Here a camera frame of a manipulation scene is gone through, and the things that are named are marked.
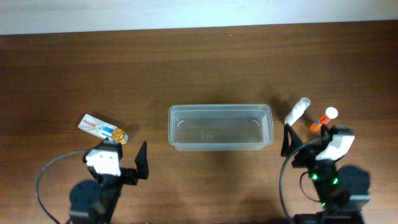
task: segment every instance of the white wall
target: white wall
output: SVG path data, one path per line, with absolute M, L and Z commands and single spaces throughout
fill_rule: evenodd
M 398 0 L 0 0 L 0 34 L 398 19 Z

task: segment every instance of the brown wooden surface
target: brown wooden surface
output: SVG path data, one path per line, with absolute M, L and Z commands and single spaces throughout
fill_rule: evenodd
M 0 223 L 51 223 L 35 180 L 51 158 L 100 142 L 77 128 L 85 113 L 130 135 L 122 166 L 148 142 L 149 180 L 123 188 L 113 223 L 272 223 L 283 217 L 282 120 L 303 96 L 307 118 L 334 106 L 330 125 L 353 129 L 338 165 L 371 172 L 366 221 L 396 222 L 397 21 L 1 36 L 0 60 Z M 275 143 L 177 152 L 167 142 L 170 106 L 210 103 L 270 105 Z M 304 140 L 314 138 L 308 125 L 294 127 Z M 289 166 L 285 176 L 291 215 L 321 210 L 301 193 L 301 172 Z M 55 164 L 40 183 L 45 206 L 66 221 L 69 191 L 90 178 L 81 155 Z

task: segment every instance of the green led light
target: green led light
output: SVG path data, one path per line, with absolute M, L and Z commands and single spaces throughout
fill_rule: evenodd
M 312 175 L 311 175 L 311 179 L 312 179 L 312 180 L 318 180 L 318 176 L 317 176 L 316 174 L 312 174 Z

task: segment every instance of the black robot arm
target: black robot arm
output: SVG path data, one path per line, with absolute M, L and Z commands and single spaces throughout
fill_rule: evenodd
M 354 166 L 337 170 L 335 165 L 347 153 L 353 139 L 353 132 L 346 127 L 328 129 L 323 125 L 321 143 L 305 145 L 294 130 L 285 125 L 281 156 L 290 157 L 301 148 L 292 166 L 308 169 L 323 208 L 316 214 L 295 215 L 295 223 L 364 223 L 361 209 L 370 200 L 370 175 Z
M 70 192 L 70 220 L 73 224 L 110 223 L 124 184 L 137 185 L 149 175 L 147 143 L 136 157 L 137 169 L 120 168 L 123 156 L 118 142 L 104 140 L 83 156 L 83 162 L 95 180 L 84 180 Z

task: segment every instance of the transparent plastic bin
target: transparent plastic bin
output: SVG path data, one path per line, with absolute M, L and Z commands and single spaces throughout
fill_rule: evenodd
M 179 151 L 261 150 L 274 142 L 268 105 L 174 105 L 169 143 Z

